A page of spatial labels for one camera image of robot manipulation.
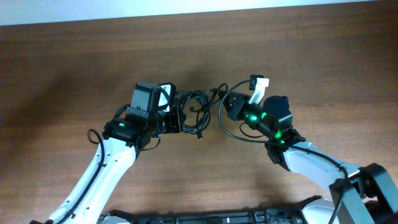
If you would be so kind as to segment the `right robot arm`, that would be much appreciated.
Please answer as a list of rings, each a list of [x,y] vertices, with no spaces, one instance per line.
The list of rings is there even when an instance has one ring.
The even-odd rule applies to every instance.
[[[292,125],[289,100],[270,96],[263,105],[235,91],[221,91],[220,108],[234,121],[245,122],[267,140],[261,143],[271,161],[300,174],[325,190],[331,200],[312,197],[299,209],[304,223],[397,223],[397,187],[388,171],[377,163],[360,166],[342,161],[316,148]]]

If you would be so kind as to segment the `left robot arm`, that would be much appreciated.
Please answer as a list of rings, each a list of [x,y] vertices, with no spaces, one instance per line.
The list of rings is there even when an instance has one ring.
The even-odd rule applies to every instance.
[[[96,153],[65,201],[47,223],[96,223],[114,188],[152,138],[182,131],[184,117],[175,103],[174,84],[136,83],[129,104],[122,105],[101,133]]]

